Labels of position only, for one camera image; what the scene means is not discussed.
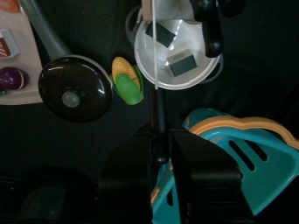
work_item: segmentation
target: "black background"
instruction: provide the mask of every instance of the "black background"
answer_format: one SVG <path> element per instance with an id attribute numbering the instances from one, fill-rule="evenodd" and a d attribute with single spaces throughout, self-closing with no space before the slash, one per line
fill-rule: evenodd
<path id="1" fill-rule="evenodd" d="M 108 73 L 116 56 L 136 63 L 126 19 L 140 1 L 39 2 L 75 54 L 92 58 Z M 180 124 L 198 107 L 215 108 L 239 117 L 263 116 L 283 121 L 286 105 L 295 98 L 299 84 L 298 11 L 298 0 L 247 0 L 247 8 L 239 16 L 220 17 L 223 73 L 212 83 L 166 92 L 170 123 Z M 36 40 L 45 65 L 49 59 Z M 88 123 L 64 121 L 43 103 L 1 105 L 0 175 L 21 176 L 35 166 L 55 165 L 79 170 L 96 182 L 110 152 L 148 122 L 151 87 L 144 79 L 144 100 L 135 106 L 127 106 L 115 94 L 108 112 Z M 280 223 L 279 217 L 283 217 L 290 218 L 284 223 L 298 222 L 298 186 L 294 183 L 288 187 L 286 197 L 260 214 L 260 220 Z"/>

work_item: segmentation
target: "white bowl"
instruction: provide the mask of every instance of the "white bowl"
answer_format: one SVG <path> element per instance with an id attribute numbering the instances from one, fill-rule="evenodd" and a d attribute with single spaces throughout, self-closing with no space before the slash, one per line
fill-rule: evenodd
<path id="1" fill-rule="evenodd" d="M 199 84 L 208 77 L 218 65 L 220 56 L 206 57 L 206 46 L 202 36 L 202 24 L 187 24 L 182 20 L 159 21 L 160 25 L 175 34 L 168 47 L 156 43 L 158 86 L 166 89 L 184 89 Z M 143 22 L 135 36 L 135 59 L 144 77 L 155 83 L 154 39 L 146 34 L 150 22 Z M 167 58 L 188 49 L 196 62 L 196 68 L 174 76 Z"/>

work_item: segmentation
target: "pan handle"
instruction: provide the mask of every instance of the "pan handle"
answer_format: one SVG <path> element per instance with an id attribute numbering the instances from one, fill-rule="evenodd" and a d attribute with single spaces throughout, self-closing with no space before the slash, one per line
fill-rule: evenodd
<path id="1" fill-rule="evenodd" d="M 32 27 L 44 44 L 45 50 L 52 60 L 61 56 L 71 55 L 71 50 L 61 42 L 60 37 L 52 29 L 52 26 L 43 15 L 41 8 L 35 0 L 20 0 L 20 5 L 29 18 Z"/>
<path id="2" fill-rule="evenodd" d="M 206 12 L 206 19 L 202 22 L 202 34 L 206 45 L 206 56 L 216 58 L 223 51 L 223 36 L 220 31 L 220 17 L 216 0 L 210 0 L 210 9 Z"/>
<path id="3" fill-rule="evenodd" d="M 127 36 L 127 39 L 131 43 L 132 46 L 135 46 L 135 42 L 136 42 L 136 31 L 138 31 L 138 28 L 139 28 L 139 25 L 142 23 L 142 18 L 140 18 L 140 9 L 142 9 L 142 6 L 138 5 L 131 11 L 130 13 L 127 14 L 127 17 L 126 17 L 126 36 Z"/>

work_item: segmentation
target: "play kitchen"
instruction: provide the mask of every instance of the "play kitchen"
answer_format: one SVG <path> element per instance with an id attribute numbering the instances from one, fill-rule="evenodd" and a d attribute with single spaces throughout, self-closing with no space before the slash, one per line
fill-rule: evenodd
<path id="1" fill-rule="evenodd" d="M 61 167 L 17 180 L 0 177 L 0 193 L 13 195 L 16 212 L 5 223 L 259 223 L 258 215 L 295 181 L 299 141 L 278 122 L 238 119 L 211 108 L 195 109 L 172 126 L 166 97 L 220 76 L 220 17 L 234 19 L 246 3 L 140 0 L 123 27 L 135 64 L 114 55 L 110 73 L 94 59 L 71 52 L 37 0 L 0 0 L 0 104 L 43 102 L 71 127 L 90 127 L 110 116 L 118 95 L 123 110 L 140 107 L 147 96 L 150 104 L 150 124 L 107 154 L 96 184 Z M 11 19 L 24 19 L 27 26 L 11 25 Z M 29 21 L 51 58 L 43 67 Z M 124 117 L 114 119 L 108 125 L 122 129 L 118 119 Z M 9 197 L 0 195 L 0 218 L 12 208 Z"/>

